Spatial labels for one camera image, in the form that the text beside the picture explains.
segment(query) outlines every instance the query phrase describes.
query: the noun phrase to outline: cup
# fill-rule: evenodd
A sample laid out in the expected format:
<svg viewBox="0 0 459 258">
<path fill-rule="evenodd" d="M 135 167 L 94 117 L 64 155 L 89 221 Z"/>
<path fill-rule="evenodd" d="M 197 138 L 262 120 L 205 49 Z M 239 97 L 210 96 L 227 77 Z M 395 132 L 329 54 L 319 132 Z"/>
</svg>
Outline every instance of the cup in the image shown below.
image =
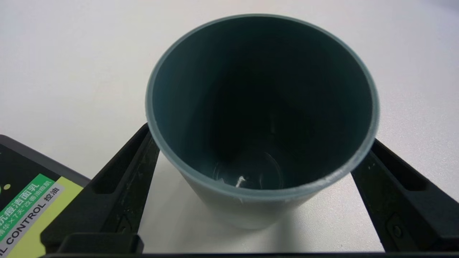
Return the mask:
<svg viewBox="0 0 459 258">
<path fill-rule="evenodd" d="M 146 114 L 209 209 L 256 229 L 351 172 L 374 141 L 379 106 L 367 68 L 337 37 L 256 14 L 175 42 L 151 74 Z"/>
</svg>

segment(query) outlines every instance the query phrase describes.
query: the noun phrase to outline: green label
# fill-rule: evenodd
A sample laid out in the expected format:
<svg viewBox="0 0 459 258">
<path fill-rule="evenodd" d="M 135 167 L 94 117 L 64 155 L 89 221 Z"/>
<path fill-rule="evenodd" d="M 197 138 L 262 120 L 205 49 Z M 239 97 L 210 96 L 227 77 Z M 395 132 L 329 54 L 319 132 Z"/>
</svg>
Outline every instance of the green label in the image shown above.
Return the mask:
<svg viewBox="0 0 459 258">
<path fill-rule="evenodd" d="M 44 193 L 54 184 L 54 181 L 38 174 L 18 195 L 0 212 L 0 242 L 16 225 Z"/>
</svg>

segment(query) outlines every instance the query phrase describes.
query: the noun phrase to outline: cup rim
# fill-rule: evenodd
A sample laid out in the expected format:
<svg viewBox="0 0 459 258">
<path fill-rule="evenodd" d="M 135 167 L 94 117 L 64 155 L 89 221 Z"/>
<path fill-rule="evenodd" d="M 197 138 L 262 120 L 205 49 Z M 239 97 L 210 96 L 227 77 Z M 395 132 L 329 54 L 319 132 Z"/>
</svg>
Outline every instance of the cup rim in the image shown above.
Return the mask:
<svg viewBox="0 0 459 258">
<path fill-rule="evenodd" d="M 199 173 L 197 170 L 195 170 L 194 168 L 186 164 L 177 154 L 175 154 L 175 152 L 169 147 L 167 142 L 164 140 L 157 126 L 155 114 L 153 112 L 153 98 L 152 98 L 153 88 L 154 88 L 154 84 L 155 84 L 158 72 L 162 64 L 164 63 L 164 61 L 169 56 L 169 54 L 180 43 L 182 43 L 185 39 L 187 39 L 190 35 L 196 33 L 197 31 L 201 29 L 204 29 L 208 26 L 211 26 L 213 24 L 216 24 L 222 21 L 247 18 L 247 17 L 270 17 L 270 18 L 289 20 L 292 22 L 300 23 L 305 26 L 309 26 L 311 28 L 314 28 L 326 34 L 331 39 L 339 43 L 344 49 L 346 49 L 352 55 L 352 57 L 355 59 L 357 64 L 360 66 L 360 68 L 362 69 L 367 79 L 367 83 L 370 88 L 370 95 L 371 95 L 371 100 L 372 100 L 373 105 L 372 105 L 372 111 L 371 111 L 370 125 L 369 125 L 368 131 L 367 131 L 367 134 L 364 140 L 362 141 L 362 143 L 360 144 L 360 146 L 355 151 L 355 153 L 351 156 L 350 159 L 348 159 L 344 164 L 342 164 L 339 168 L 337 168 L 333 172 L 329 173 L 325 177 L 322 177 L 314 182 L 303 184 L 297 187 L 276 189 L 276 190 L 258 190 L 258 189 L 239 188 L 239 187 L 235 187 L 232 185 L 227 185 L 225 183 L 217 182 L 214 179 Z M 342 42 L 339 38 L 337 38 L 333 34 L 329 33 L 328 31 L 316 25 L 313 25 L 308 22 L 305 22 L 299 19 L 295 19 L 292 17 L 286 17 L 286 16 L 281 16 L 281 15 L 275 15 L 275 14 L 242 14 L 242 15 L 233 15 L 233 16 L 223 17 L 220 19 L 213 20 L 211 22 L 207 22 L 191 30 L 184 36 L 182 36 L 180 39 L 174 42 L 172 46 L 170 46 L 167 49 L 167 51 L 161 56 L 158 63 L 154 67 L 150 75 L 150 79 L 148 80 L 145 103 L 146 103 L 146 118 L 148 122 L 148 127 L 150 129 L 150 132 L 151 132 L 151 135 L 154 141 L 158 145 L 159 149 L 163 152 L 164 156 L 166 156 L 166 158 L 181 172 L 182 175 L 184 175 L 186 178 L 193 181 L 194 183 L 202 187 L 211 189 L 212 191 L 218 192 L 220 194 L 234 197 L 234 198 L 239 198 L 239 199 L 244 199 L 244 200 L 253 200 L 253 201 L 258 201 L 258 200 L 260 201 L 263 201 L 263 200 L 288 201 L 290 199 L 296 199 L 298 197 L 302 197 L 302 196 L 306 196 L 306 195 L 318 192 L 319 190 L 326 188 L 327 186 L 343 178 L 349 172 L 354 170 L 362 162 L 362 160 L 365 158 L 367 153 L 370 151 L 370 148 L 373 145 L 373 142 L 376 137 L 378 122 L 379 122 L 379 114 L 380 114 L 378 94 L 377 94 L 377 90 L 375 87 L 375 83 L 367 67 L 364 65 L 364 63 L 359 58 L 359 56 L 348 45 L 346 45 L 344 42 Z"/>
</svg>

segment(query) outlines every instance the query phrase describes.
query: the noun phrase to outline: cup bottom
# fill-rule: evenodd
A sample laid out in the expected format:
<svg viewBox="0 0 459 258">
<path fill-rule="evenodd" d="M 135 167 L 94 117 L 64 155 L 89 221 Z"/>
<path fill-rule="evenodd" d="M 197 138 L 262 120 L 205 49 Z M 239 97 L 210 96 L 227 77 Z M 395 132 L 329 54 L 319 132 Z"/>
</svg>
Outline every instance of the cup bottom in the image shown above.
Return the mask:
<svg viewBox="0 0 459 258">
<path fill-rule="evenodd" d="M 275 190 L 284 188 L 282 169 L 264 144 L 245 146 L 231 161 L 219 161 L 213 179 L 238 188 Z"/>
</svg>

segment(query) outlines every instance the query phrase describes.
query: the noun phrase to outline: white table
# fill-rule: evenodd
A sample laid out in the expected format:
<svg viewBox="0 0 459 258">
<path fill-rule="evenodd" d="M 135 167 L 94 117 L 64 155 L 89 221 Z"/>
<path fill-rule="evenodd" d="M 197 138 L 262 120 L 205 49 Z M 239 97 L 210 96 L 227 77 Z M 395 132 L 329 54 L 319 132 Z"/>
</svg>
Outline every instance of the white table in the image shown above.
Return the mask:
<svg viewBox="0 0 459 258">
<path fill-rule="evenodd" d="M 276 13 L 317 24 L 368 66 L 377 138 L 459 200 L 459 4 L 424 1 L 0 1 L 0 134 L 92 178 L 146 122 L 161 54 L 210 20 Z M 161 154 L 140 235 L 145 252 L 381 251 L 349 175 L 279 223 L 215 220 Z"/>
</svg>

